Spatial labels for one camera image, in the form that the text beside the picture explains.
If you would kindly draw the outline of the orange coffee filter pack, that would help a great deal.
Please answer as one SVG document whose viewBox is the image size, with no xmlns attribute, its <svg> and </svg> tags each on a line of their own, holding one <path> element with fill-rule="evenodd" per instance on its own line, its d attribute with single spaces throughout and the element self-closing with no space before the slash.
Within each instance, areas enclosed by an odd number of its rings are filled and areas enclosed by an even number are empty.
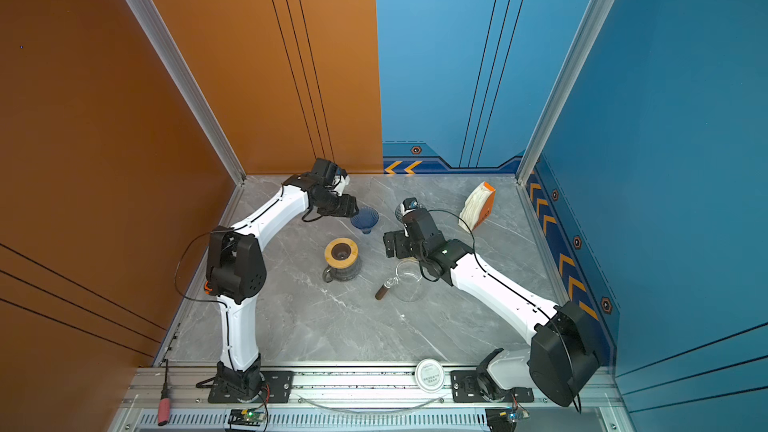
<svg viewBox="0 0 768 432">
<path fill-rule="evenodd" d="M 466 232 L 473 231 L 490 216 L 495 196 L 496 189 L 488 182 L 479 184 L 465 200 L 459 214 L 459 225 Z"/>
</svg>

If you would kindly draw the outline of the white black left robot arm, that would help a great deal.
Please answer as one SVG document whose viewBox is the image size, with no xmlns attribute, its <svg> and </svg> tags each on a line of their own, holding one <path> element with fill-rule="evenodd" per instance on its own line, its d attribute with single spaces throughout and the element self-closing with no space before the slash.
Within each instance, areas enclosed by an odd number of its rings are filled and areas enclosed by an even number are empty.
<svg viewBox="0 0 768 432">
<path fill-rule="evenodd" d="M 352 218 L 356 199 L 345 193 L 346 171 L 308 172 L 286 179 L 276 194 L 231 227 L 209 234 L 204 289 L 219 307 L 222 352 L 210 387 L 210 403 L 250 403 L 265 387 L 256 339 L 256 305 L 267 279 L 263 249 L 296 216 Z"/>
</svg>

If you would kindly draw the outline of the blue ribbed glass dripper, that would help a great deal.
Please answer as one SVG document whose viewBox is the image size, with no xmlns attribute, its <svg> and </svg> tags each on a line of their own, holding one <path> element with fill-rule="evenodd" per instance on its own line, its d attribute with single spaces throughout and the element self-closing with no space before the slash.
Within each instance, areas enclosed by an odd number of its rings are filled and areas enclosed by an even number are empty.
<svg viewBox="0 0 768 432">
<path fill-rule="evenodd" d="M 363 206 L 350 219 L 350 223 L 363 234 L 370 234 L 379 221 L 379 213 L 372 207 Z"/>
</svg>

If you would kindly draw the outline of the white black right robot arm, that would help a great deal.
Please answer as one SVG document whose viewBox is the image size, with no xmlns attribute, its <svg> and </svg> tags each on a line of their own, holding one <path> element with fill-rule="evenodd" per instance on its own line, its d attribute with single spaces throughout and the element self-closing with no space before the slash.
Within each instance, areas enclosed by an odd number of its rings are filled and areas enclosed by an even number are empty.
<svg viewBox="0 0 768 432">
<path fill-rule="evenodd" d="M 572 301 L 559 305 L 494 269 L 473 244 L 448 240 L 429 209 L 413 198 L 398 208 L 402 227 L 384 234 L 389 257 L 413 259 L 423 279 L 443 281 L 504 319 L 526 343 L 518 351 L 497 348 L 476 368 L 480 396 L 510 399 L 517 387 L 534 387 L 561 406 L 582 408 L 581 390 L 601 366 L 599 341 L 589 315 Z"/>
</svg>

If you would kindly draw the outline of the ribbed glass coffee server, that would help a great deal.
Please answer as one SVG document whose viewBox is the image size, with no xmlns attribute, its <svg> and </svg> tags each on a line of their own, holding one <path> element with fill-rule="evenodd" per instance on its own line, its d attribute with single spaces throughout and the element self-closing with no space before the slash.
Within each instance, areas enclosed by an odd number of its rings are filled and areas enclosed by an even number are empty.
<svg viewBox="0 0 768 432">
<path fill-rule="evenodd" d="M 322 279 L 325 283 L 351 281 L 360 274 L 361 264 L 362 261 L 356 254 L 342 261 L 332 261 L 323 270 Z"/>
</svg>

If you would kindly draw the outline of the bamboo dripper ring stand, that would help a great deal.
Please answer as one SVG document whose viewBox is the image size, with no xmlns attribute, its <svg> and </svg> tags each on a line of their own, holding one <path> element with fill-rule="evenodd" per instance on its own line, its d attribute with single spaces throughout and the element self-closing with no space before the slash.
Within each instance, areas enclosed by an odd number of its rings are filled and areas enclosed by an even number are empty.
<svg viewBox="0 0 768 432">
<path fill-rule="evenodd" d="M 324 257 L 328 264 L 332 261 L 342 261 L 352 254 L 359 256 L 357 243 L 349 238 L 337 238 L 326 246 Z"/>
</svg>

